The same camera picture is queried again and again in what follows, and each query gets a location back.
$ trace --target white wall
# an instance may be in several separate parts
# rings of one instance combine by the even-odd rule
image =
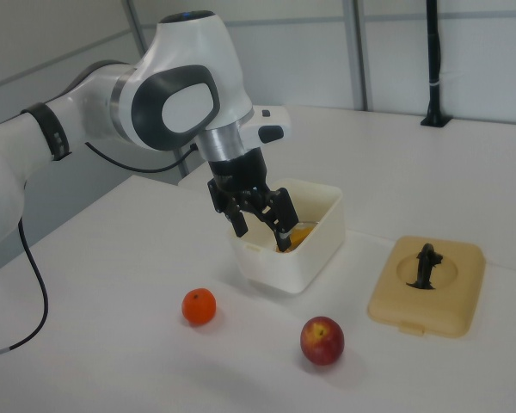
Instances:
[[[441,102],[458,118],[516,123],[516,1],[439,0]],[[425,0],[359,0],[369,109],[425,114]]]
[[[139,57],[120,0],[0,1],[0,122],[56,96],[96,61],[136,63]],[[101,143],[100,147],[140,168],[158,168],[174,161],[171,153],[121,143]],[[130,175],[85,147],[38,171],[26,189],[23,220],[29,243],[53,231]],[[176,183],[181,174],[175,169],[150,177]],[[13,233],[0,244],[0,267],[21,252],[21,243]]]

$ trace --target beige plastic box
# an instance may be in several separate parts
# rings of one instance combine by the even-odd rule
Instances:
[[[279,253],[267,225],[245,214],[249,232],[238,238],[230,230],[228,238],[247,279],[288,293],[301,293],[346,238],[342,191],[294,179],[278,181],[271,188],[288,190],[300,222],[317,222],[308,237],[295,250]]]

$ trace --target black cable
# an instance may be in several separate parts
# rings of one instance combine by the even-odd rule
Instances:
[[[178,159],[177,161],[175,161],[174,163],[172,163],[171,165],[169,166],[165,166],[164,168],[159,168],[158,170],[142,170],[140,168],[133,168],[132,166],[127,166],[127,165],[124,165],[123,163],[120,163],[120,162],[117,162],[115,161],[114,159],[108,157],[107,155],[105,155],[103,152],[99,151],[98,149],[96,149],[90,142],[86,142],[86,146],[88,146],[93,152],[95,152],[97,155],[99,155],[100,157],[102,157],[103,159],[105,159],[106,161],[109,161],[110,163],[112,163],[113,165],[116,165],[118,167],[121,167],[125,170],[131,170],[132,172],[140,172],[142,174],[156,174],[158,172],[164,172],[166,170],[171,170],[172,168],[175,168],[176,166],[178,166],[180,163],[182,163],[183,161],[186,160],[186,157],[188,157],[191,152],[193,151],[197,151],[198,148],[197,148],[197,145],[196,144],[191,144],[189,146],[189,151],[187,151],[186,153],[183,154],[183,156]]]
[[[25,250],[25,254],[27,255],[27,258],[29,262],[31,263],[31,267],[33,268],[34,274],[36,275],[36,279],[38,280],[38,283],[40,284],[40,290],[42,291],[42,298],[44,300],[44,311],[42,313],[42,319],[40,320],[40,323],[38,324],[38,327],[27,337],[22,339],[20,342],[17,342],[13,346],[9,346],[6,348],[0,349],[0,354],[7,353],[13,349],[16,349],[26,342],[29,342],[34,336],[36,336],[39,331],[44,326],[44,323],[46,322],[46,319],[48,317],[48,293],[46,291],[46,285],[44,284],[44,280],[42,280],[42,275],[40,274],[40,271],[38,269],[38,266],[36,265],[36,262],[34,261],[33,254],[31,253],[31,250],[28,247],[27,239],[25,238],[25,231],[23,230],[23,218],[19,220],[19,224],[17,226],[19,230],[19,238],[21,239],[21,243],[23,244],[23,249]]]

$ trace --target red apple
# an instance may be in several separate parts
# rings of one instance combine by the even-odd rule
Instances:
[[[341,326],[328,317],[312,318],[302,328],[300,348],[306,358],[318,366],[334,363],[344,351]]]

